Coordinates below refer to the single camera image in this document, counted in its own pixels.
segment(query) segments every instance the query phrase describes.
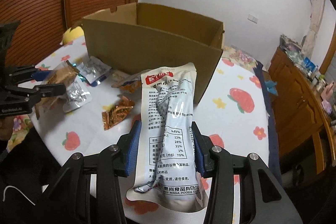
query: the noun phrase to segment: dresser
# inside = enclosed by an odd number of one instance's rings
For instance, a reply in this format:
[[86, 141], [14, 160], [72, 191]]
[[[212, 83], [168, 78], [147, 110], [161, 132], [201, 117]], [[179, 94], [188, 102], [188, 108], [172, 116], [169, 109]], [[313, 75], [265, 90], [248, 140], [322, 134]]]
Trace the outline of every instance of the dresser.
[[280, 48], [277, 48], [268, 72], [277, 82], [278, 97], [272, 108], [280, 158], [312, 138], [316, 172], [322, 172], [327, 159], [322, 150], [321, 134], [326, 133], [328, 137], [331, 162], [335, 162], [335, 145], [330, 118], [322, 108], [320, 95]]

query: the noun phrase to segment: pink object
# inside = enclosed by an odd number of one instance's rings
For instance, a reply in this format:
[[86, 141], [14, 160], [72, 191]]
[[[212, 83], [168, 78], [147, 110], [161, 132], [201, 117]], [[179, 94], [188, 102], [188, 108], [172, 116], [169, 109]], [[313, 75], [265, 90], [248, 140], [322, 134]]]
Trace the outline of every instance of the pink object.
[[327, 85], [324, 90], [321, 93], [321, 98], [323, 100], [329, 100], [329, 98], [334, 94], [334, 82], [332, 82], [331, 84]]
[[322, 101], [322, 106], [328, 114], [331, 114], [331, 104], [327, 100]]

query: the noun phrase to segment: brown snack packet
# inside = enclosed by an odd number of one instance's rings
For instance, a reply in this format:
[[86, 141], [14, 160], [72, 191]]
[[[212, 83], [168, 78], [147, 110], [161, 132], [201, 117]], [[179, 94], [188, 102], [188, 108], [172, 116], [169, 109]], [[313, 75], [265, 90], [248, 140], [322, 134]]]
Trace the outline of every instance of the brown snack packet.
[[[78, 75], [79, 71], [74, 68], [69, 61], [60, 63], [42, 82], [42, 85], [47, 84], [61, 84], [66, 87], [70, 86]], [[36, 118], [40, 118], [40, 112], [48, 110], [59, 97], [42, 98], [39, 103], [35, 105]]]
[[118, 105], [101, 113], [104, 130], [108, 130], [126, 118], [134, 107], [134, 102], [122, 96]]

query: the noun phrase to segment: tablecloth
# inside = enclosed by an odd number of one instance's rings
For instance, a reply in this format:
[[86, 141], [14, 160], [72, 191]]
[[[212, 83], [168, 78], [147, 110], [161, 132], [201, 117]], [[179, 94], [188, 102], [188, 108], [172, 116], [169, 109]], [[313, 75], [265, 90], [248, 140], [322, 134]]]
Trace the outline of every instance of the tablecloth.
[[[61, 61], [80, 63], [87, 58], [85, 38], [80, 37], [56, 50], [37, 65], [40, 69], [53, 69]], [[93, 100], [83, 107], [64, 114], [62, 105], [56, 103], [53, 109], [42, 113], [39, 120], [35, 112], [30, 118], [56, 160], [63, 165], [74, 152], [84, 155], [96, 154], [111, 144], [117, 143], [122, 134], [129, 132], [132, 121], [139, 117], [141, 90], [127, 94], [135, 101], [130, 115], [110, 130], [104, 131], [101, 112], [118, 102], [121, 91], [112, 88], [112, 77], [97, 87], [88, 85]], [[28, 82], [32, 88], [38, 82]], [[211, 137], [232, 154], [246, 156], [257, 153], [268, 164], [267, 114], [258, 78], [251, 72], [229, 62], [219, 61], [216, 71], [200, 103], [194, 106], [194, 121], [204, 135]], [[95, 196], [95, 175], [91, 178], [91, 194]], [[196, 213], [180, 213], [168, 210], [155, 203], [129, 201], [126, 191], [133, 186], [134, 174], [119, 178], [125, 216], [139, 223], [203, 223], [206, 209]], [[235, 176], [234, 217], [232, 223], [239, 223], [240, 187], [239, 176]], [[211, 179], [202, 179], [209, 194]]]

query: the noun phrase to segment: light switch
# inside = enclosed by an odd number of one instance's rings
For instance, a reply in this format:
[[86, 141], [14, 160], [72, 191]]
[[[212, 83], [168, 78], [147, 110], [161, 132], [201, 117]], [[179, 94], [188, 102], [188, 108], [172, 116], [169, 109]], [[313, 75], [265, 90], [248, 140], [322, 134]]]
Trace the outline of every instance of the light switch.
[[247, 19], [250, 20], [250, 21], [252, 21], [252, 22], [254, 22], [255, 24], [258, 23], [258, 19], [256, 17], [254, 17], [253, 15], [249, 14], [248, 17], [247, 17]]

